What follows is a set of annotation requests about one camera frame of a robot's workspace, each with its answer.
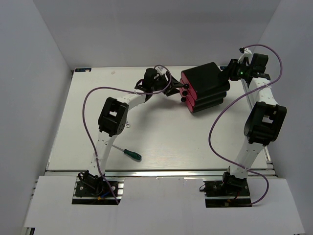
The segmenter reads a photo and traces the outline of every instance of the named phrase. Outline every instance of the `gray wall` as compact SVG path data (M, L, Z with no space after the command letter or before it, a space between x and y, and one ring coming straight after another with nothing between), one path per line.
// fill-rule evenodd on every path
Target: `gray wall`
M71 74L33 1L0 5L0 233L17 235Z
M283 76L272 90L275 99L288 109L277 141L269 146L270 155L277 174L287 179L309 235L313 235L312 9L311 0L282 0L260 40L277 50L282 58ZM267 71L272 78L279 73L274 56L270 57Z
M34 0L74 67L229 62L262 36L279 0Z

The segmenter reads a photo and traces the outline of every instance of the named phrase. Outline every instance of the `white tabletop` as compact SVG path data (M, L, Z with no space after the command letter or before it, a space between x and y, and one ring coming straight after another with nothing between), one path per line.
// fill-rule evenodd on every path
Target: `white tabletop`
M190 67L169 67L179 80L180 72ZM83 100L91 89L100 86L133 90L143 78L146 67L92 68L90 72L75 72L66 106L49 159L48 170L87 169L93 148L82 123ZM142 155L136 162L121 151L112 148L106 170L192 170L226 169L229 163L219 159L208 146L210 127L223 108L244 93L242 84L230 82L224 103L191 114L180 95L154 95L147 103L128 113L129 129L125 128L114 142L121 148ZM91 136L98 137L97 120L102 107L111 96L124 93L99 90L92 93L86 105L86 119ZM212 136L212 143L223 156L235 160L244 142L244 125L250 109L244 98L230 108L220 119ZM265 153L257 157L253 168L266 168Z

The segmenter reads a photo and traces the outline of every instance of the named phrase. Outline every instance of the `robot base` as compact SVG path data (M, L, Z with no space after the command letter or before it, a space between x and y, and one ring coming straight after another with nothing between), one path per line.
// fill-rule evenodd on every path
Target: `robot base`
M205 181L204 183L205 186L200 191L205 192L206 208L251 207L247 183L239 192L227 192L222 187L222 181Z

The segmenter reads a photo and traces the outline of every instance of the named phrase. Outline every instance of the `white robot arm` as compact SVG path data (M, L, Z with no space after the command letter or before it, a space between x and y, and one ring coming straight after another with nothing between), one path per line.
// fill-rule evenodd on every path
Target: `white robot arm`
M179 93L183 84L172 77L169 72L162 73L159 67L146 69L144 78L136 84L134 94L127 94L118 99L109 97L102 109L98 124L99 137L96 144L98 156L93 156L88 167L91 174L98 174L96 158L100 163L100 169L104 173L112 145L117 136L124 130L127 112L132 108L148 101L154 92L164 93L170 96Z
M118 98L116 103L122 103L128 105L128 111L131 110L132 108L138 106L139 104L142 104L145 102L146 95L144 94L127 94L125 96L122 96ZM110 112L110 115L117 115L117 112ZM122 123L118 128L119 130L123 130L125 127L125 123ZM108 133L105 131L99 131L98 134L98 141L96 144L96 149L98 153L98 160L100 163L100 169L102 170L103 174L105 173L106 169L106 163L110 154L110 150L112 148L112 145L117 138L116 135L110 136ZM91 166L89 167L91 174L97 174L97 165L96 165L96 156L93 156L91 160Z
M248 48L241 48L240 51L243 55L238 60L232 59L226 69L220 73L220 78L233 81L241 79L245 92L269 84L270 77L264 73L268 56L252 55ZM271 141L276 140L287 113L287 109L278 105L274 99L270 86L250 94L247 98L252 110L244 128L245 141L235 160L235 163L245 168L232 164L223 177L225 188L231 190L240 190L240 187L246 183L247 170L251 168L258 154Z
M247 91L252 91L260 86L268 84L270 81L265 78L253 78ZM249 97L251 105L255 105L256 102L262 102L269 106L275 107L278 105L273 97L270 87L263 88L252 93ZM263 118L264 122L271 123L268 117ZM236 163L243 165L246 169L250 169L254 163L258 154L265 148L262 143L254 142L249 143L248 137L245 138L244 144L241 147L240 152L235 160ZM234 175L236 178L244 179L248 177L248 172L246 169L242 169L234 164L230 166L230 175Z

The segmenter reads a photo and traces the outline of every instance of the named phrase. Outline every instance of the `purple cable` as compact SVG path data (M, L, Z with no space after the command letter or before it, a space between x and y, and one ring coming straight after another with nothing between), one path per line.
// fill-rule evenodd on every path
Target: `purple cable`
M254 90L252 90L252 91L250 91L250 92L248 92L248 93L245 93L245 94L241 95L240 97L238 97L237 99L235 99L233 102L231 102L231 103L230 103L226 108L224 108L224 110L218 115L218 117L217 117L216 120L214 121L214 123L213 123L213 125L212 125L212 127L211 127L211 130L210 130L210 133L209 133L209 145L210 145L211 150L212 150L218 157L222 158L223 160L225 160L225 161L227 161L227 162L229 162L229 163L232 163L232 164L234 164L234 165L237 165L237 166L239 166L239 167L241 167L241 168L243 168L243 169L245 169L245 167L244 167L243 165L240 165L240 164L238 164L238 163L236 163L236 162L233 162L232 160L229 160L229 159L223 157L222 155L220 155L218 152L216 152L215 149L214 149L213 146L212 146L211 137L212 137L212 132L213 132L213 129L214 129L216 123L217 123L218 120L221 118L221 116L222 116L233 104L235 104L238 100L242 99L243 97L245 97L245 96L247 96L247 95L249 95L249 94L251 94L251 93L253 93L253 92L256 92L256 91L258 91L258 90L261 90L261 89L263 89L263 88L265 88L265 87L267 87L267 86L270 86L270 85L272 85L272 84L278 82L278 80L279 80L279 79L281 78L281 76L282 76L282 73L283 73L283 63L282 63L281 58L280 58L279 55L277 54L277 52L274 51L272 48L270 48L270 47L268 47L268 46L266 46L266 45L263 45L263 44L252 44L252 45L248 45L248 46L246 46L246 47L244 47L244 48L247 48L247 47L254 47L254 46L265 47L265 48L269 49L270 51L272 51L272 52L277 56L278 61L279 61L279 65L280 65L280 72L279 72L279 75L278 75L277 79L274 80L274 81L272 81L272 82L270 82L270 83L268 83L267 85L258 87L258 88L254 89ZM260 198L259 198L258 200L256 200L255 202L252 202L252 203L250 203L250 204L245 204L245 206L251 206L251 205L254 205L254 204L260 202L260 201L266 196L266 194L268 193L269 182L268 182L268 179L267 179L263 174L260 174L260 173L258 173L258 172L252 171L252 170L250 170L250 169L247 169L247 171L250 172L250 173L253 173L253 174L262 176L262 177L265 179L266 184L267 184L265 193L262 195L262 197L260 197Z
M96 91L96 90L100 90L100 89L110 89L110 90L115 90L115 91L120 91L120 92L131 93L131 94L147 94L147 95L151 95L151 94L160 94L160 93L162 93L163 91L165 91L165 90L169 87L169 85L171 84L171 82L172 82L172 75L171 75L171 72L170 72L165 66L163 66L163 65L156 65L154 68L159 67L159 66L162 67L162 68L164 68L164 69L166 69L166 70L168 71L168 73L170 74L170 78L169 78L168 84L167 84L166 87L165 87L163 90L161 90L161 91L152 92L152 93L144 93L144 92L136 92L136 93L135 93L134 91L128 91L128 90L118 89L118 88L114 88L114 87L96 87L96 88L92 89L91 91L89 91L89 92L87 93L85 99L84 99L83 110L82 110L83 125L84 125L85 131L86 131L86 133L87 133L87 135L88 135L88 138L89 138L89 140L90 140L90 142L91 142L91 144L92 144L92 147L93 147L93 150L94 150L94 154L95 154L95 156L96 156L96 163L97 163L97 168L98 168L99 174L100 174L101 177L104 179L104 181L108 184L108 186L109 186L109 188L110 188L110 191L111 191L111 193L112 193L112 195L113 195L113 197L114 197L114 199L115 199L115 201L116 201L117 204L119 204L119 202L118 202L118 200L117 200L117 198L116 198L116 195L115 195L114 191L112 190L112 187L111 187L109 181L106 179L106 177L105 177L105 176L102 174L102 172L101 172L100 164L99 164L99 160L98 160L98 152L97 152L96 146L95 146L95 144L94 144L94 142L93 142L93 140L92 140L92 138L91 138L91 135L90 135L90 133L89 133L89 130L88 130L88 128L87 128L86 118L85 118L86 102L87 102L87 99L88 99L88 97L89 97L89 95L90 95L91 93L93 93L93 92Z

